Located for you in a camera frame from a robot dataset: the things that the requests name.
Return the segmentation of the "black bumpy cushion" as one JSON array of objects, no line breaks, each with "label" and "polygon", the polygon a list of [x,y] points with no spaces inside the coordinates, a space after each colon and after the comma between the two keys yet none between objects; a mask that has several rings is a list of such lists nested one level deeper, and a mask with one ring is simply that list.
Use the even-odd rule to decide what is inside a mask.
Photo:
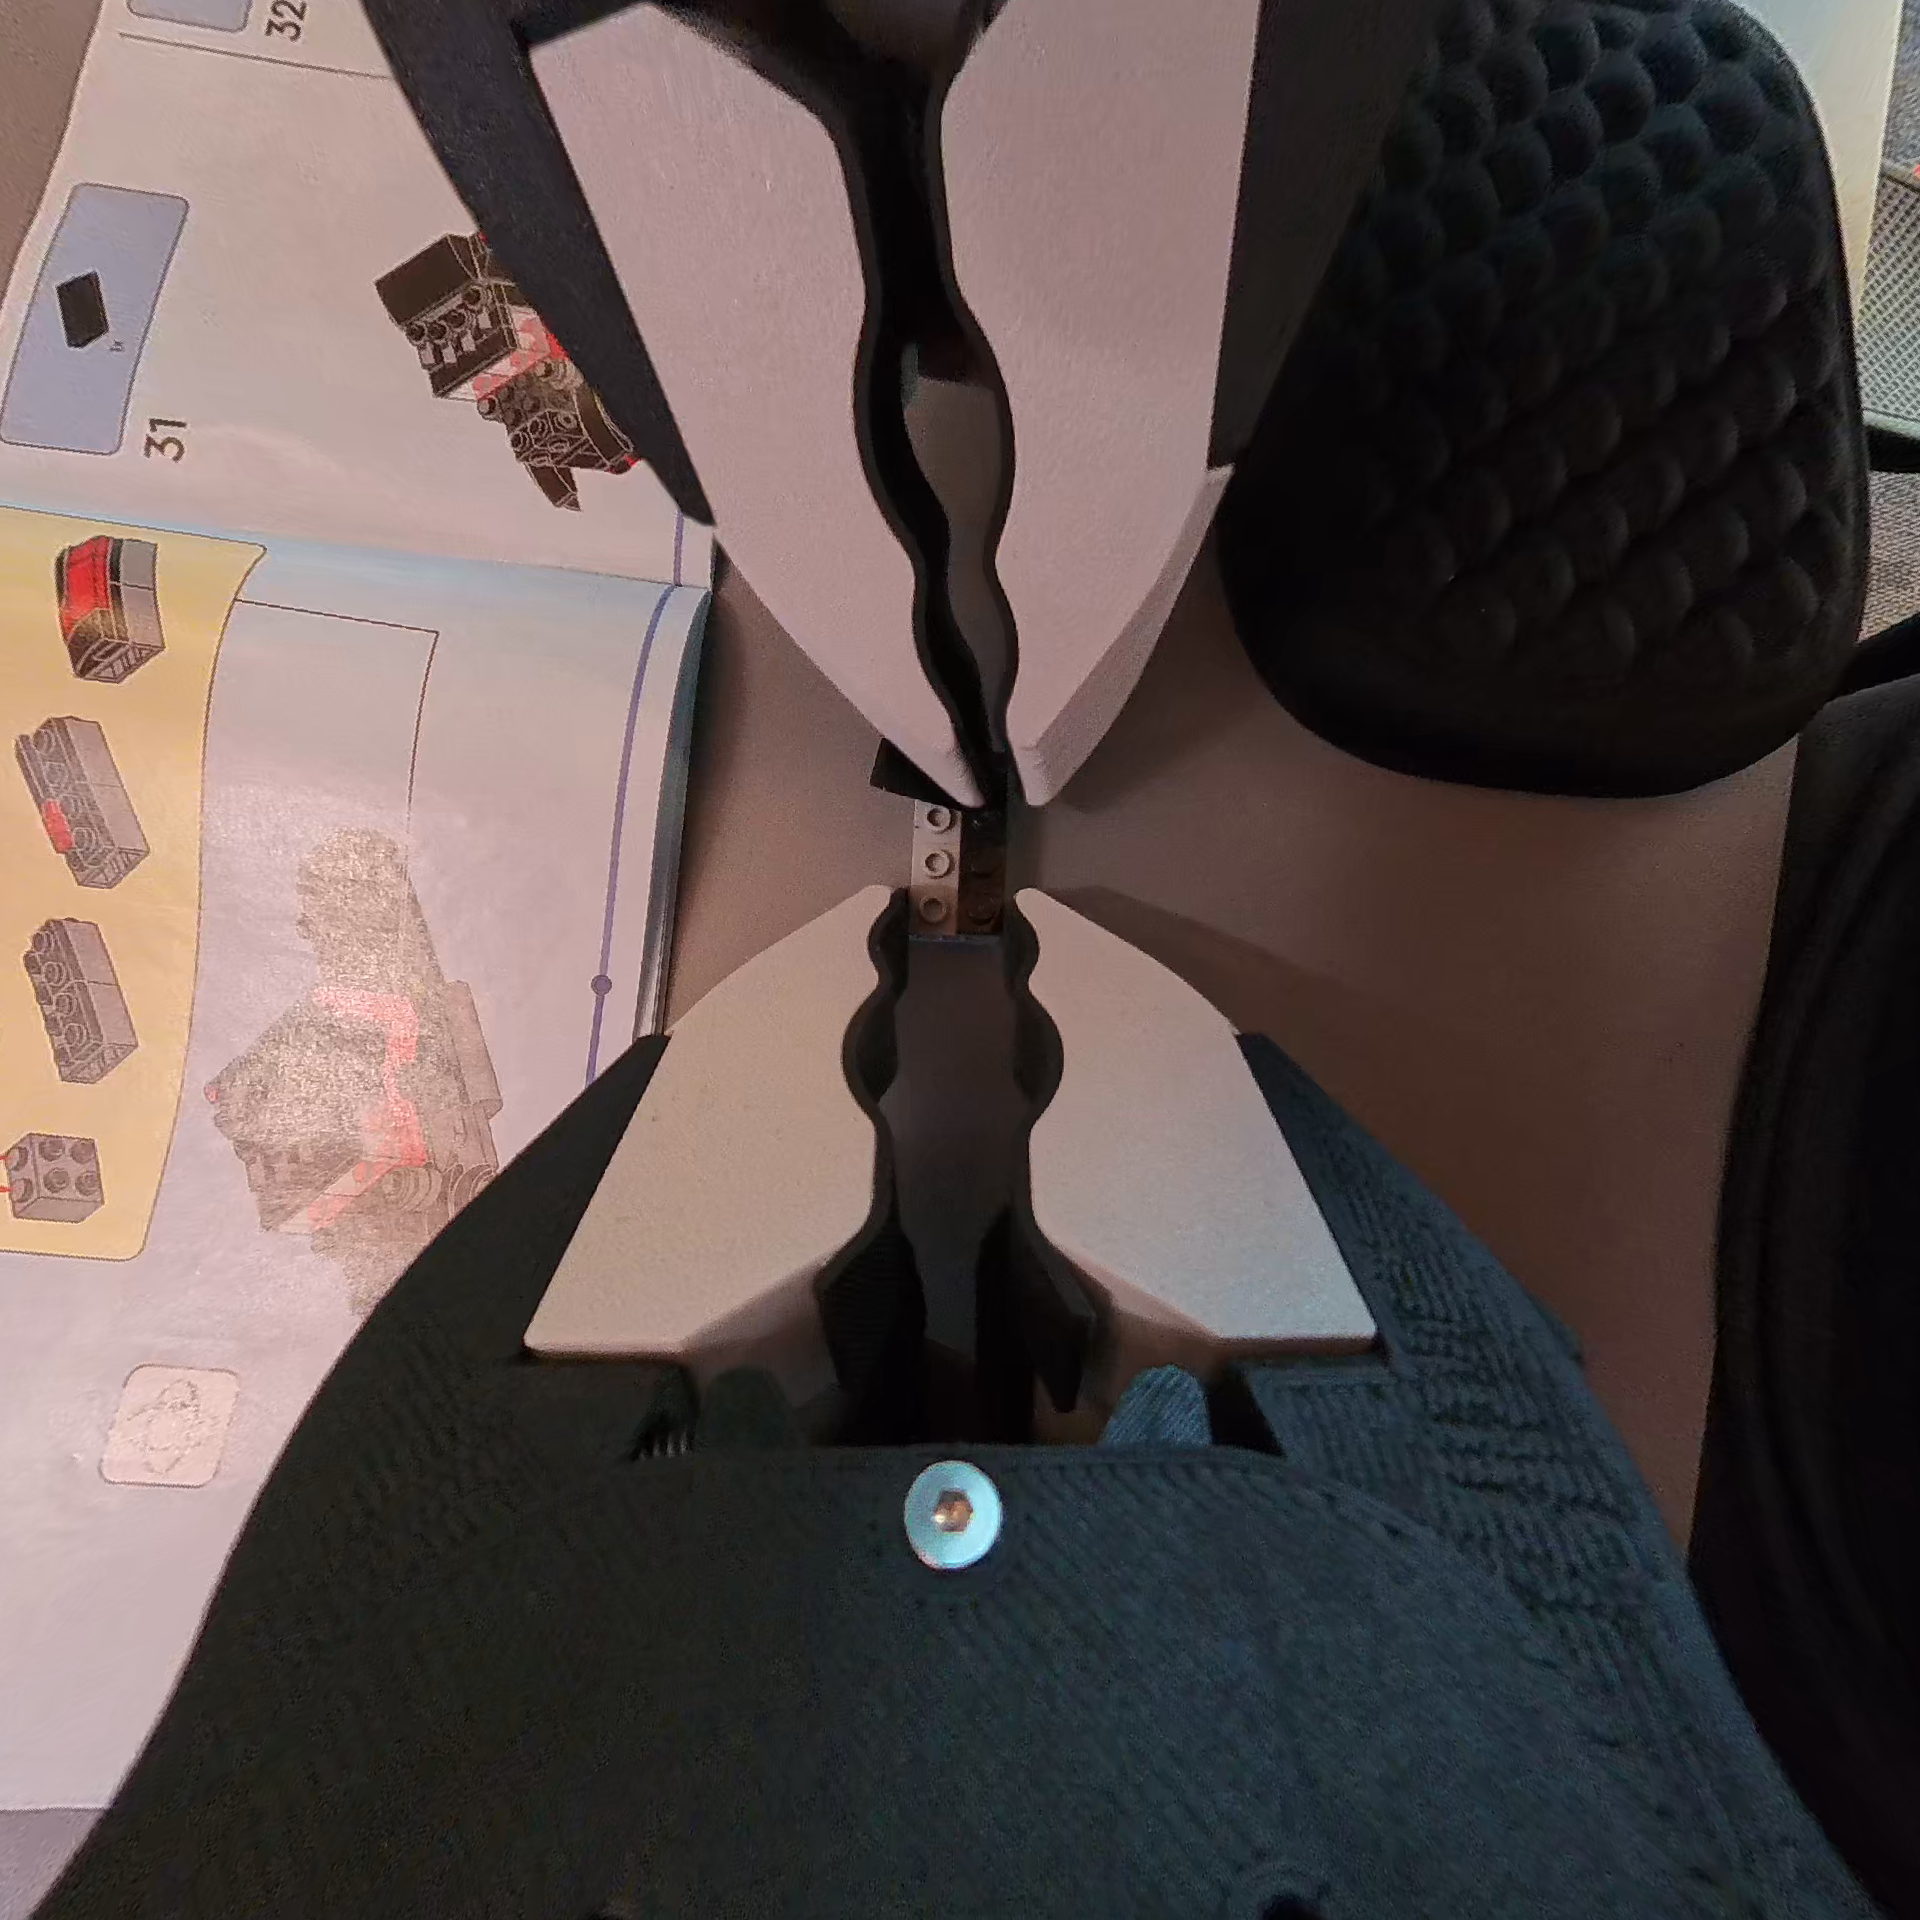
[{"label": "black bumpy cushion", "polygon": [[1737,6],[1443,6],[1217,516],[1270,698],[1426,779],[1659,799],[1836,692],[1867,479],[1817,110]]}]

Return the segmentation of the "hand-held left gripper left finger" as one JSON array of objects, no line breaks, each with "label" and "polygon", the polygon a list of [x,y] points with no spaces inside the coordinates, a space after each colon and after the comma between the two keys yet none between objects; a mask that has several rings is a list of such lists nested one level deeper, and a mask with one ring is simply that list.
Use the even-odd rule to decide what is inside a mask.
[{"label": "hand-held left gripper left finger", "polygon": [[880,1103],[907,895],[866,888],[673,1024],[525,1347],[761,1369],[796,1408],[899,1410],[926,1305]]}]

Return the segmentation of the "toy brick instruction booklet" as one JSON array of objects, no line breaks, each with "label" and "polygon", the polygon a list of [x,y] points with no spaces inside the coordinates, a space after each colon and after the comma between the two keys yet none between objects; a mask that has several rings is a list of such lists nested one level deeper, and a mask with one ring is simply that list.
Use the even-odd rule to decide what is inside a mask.
[{"label": "toy brick instruction booklet", "polygon": [[658,1030],[714,578],[356,6],[96,6],[5,290],[30,1915],[398,1274]]}]

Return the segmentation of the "person's black jacket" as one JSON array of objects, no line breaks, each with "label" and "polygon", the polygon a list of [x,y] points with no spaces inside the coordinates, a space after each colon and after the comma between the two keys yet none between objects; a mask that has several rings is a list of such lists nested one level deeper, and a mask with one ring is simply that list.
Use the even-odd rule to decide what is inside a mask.
[{"label": "person's black jacket", "polygon": [[1797,744],[1690,1564],[1793,1788],[1877,1906],[1916,1915],[1916,618]]}]

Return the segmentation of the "white panel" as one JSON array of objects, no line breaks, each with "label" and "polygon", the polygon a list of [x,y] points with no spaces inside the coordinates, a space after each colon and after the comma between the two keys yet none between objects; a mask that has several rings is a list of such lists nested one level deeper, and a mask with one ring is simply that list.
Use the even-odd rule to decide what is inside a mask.
[{"label": "white panel", "polygon": [[1862,323],[1867,254],[1904,6],[1808,3],[1798,7],[1797,20],[1794,59],[1828,145],[1854,318]]}]

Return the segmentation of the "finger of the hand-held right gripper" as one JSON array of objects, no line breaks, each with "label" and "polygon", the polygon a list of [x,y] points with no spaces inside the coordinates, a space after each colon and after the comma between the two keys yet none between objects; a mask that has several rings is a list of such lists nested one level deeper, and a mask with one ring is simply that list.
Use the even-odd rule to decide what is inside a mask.
[{"label": "finger of the hand-held right gripper", "polygon": [[906,434],[899,280],[874,150],[826,73],[630,6],[530,52],[701,484],[768,616],[954,804],[994,766],[947,591],[949,527]]},{"label": "finger of the hand-held right gripper", "polygon": [[1130,703],[1233,475],[1209,447],[1260,12],[1003,6],[944,97],[950,266],[1013,430],[994,569],[1028,802]]}]

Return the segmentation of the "grey desk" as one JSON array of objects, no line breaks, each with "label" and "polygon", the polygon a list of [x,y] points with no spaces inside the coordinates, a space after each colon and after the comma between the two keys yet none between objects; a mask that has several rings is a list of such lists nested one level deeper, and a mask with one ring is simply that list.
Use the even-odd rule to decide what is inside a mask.
[{"label": "grey desk", "polygon": [[[969,306],[965,346],[986,347]],[[1014,622],[994,550],[1013,492],[1006,394],[987,367],[902,361],[907,443],[949,527],[950,618],[976,666],[994,774],[1025,799],[1003,715]],[[1676,1492],[1707,1393],[1707,1169],[1761,986],[1761,810],[1785,783],[1740,775],[1690,800],[1489,800],[1365,775],[1312,751],[1228,666],[1214,578],[1176,601],[1130,703],[1057,800],[1064,836],[1114,830],[1104,872],[1044,852],[1040,882],[1139,940],[1240,1024],[1300,1040],[1309,1067],[1387,1122],[1417,1170],[1496,1226],[1530,1283],[1597,1337],[1600,1393],[1656,1490]],[[742,770],[758,840],[856,886],[826,793],[874,727],[816,668]]]}]

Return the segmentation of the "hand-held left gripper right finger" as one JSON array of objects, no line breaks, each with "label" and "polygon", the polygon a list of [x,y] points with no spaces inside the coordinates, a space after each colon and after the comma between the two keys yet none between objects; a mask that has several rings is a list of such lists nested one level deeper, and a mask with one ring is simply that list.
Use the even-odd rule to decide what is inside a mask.
[{"label": "hand-held left gripper right finger", "polygon": [[1376,1320],[1242,1031],[1042,889],[1006,921],[1025,1135],[1009,1343],[1046,1410],[1116,1410],[1176,1364],[1353,1358]]}]

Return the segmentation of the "grey and black toy brick assembly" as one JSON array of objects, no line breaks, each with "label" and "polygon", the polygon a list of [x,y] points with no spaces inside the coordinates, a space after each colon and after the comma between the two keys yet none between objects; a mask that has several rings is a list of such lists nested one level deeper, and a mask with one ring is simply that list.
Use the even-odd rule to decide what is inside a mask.
[{"label": "grey and black toy brick assembly", "polygon": [[1009,810],[997,774],[981,808],[960,808],[892,744],[880,744],[870,785],[913,808],[907,899],[914,940],[987,945],[1003,932]]}]

